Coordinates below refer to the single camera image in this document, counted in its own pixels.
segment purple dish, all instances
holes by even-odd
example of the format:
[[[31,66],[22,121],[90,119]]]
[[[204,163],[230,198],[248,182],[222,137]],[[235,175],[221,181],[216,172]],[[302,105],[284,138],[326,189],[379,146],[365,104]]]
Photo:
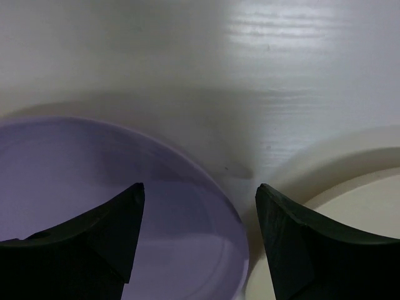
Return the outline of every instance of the purple dish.
[[[234,299],[248,244],[224,193],[167,146],[104,122],[41,117],[0,125],[0,240],[67,221],[135,182],[144,183],[146,202],[122,299]]]

